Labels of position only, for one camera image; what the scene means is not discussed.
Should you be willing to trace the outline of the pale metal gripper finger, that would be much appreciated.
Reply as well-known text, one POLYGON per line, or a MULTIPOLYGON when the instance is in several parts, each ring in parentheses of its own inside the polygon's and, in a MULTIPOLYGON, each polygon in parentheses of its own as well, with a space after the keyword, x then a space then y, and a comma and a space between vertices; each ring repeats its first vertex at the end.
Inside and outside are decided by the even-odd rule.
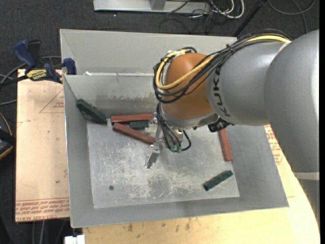
POLYGON ((150 165, 153 165, 156 162, 161 150, 162 145, 160 143, 151 146, 150 165))
POLYGON ((150 146, 148 149, 148 152, 146 154, 146 160, 145 160, 145 165, 144 165, 144 167, 147 169, 150 169, 152 166, 153 152, 154 152, 154 146, 150 146))

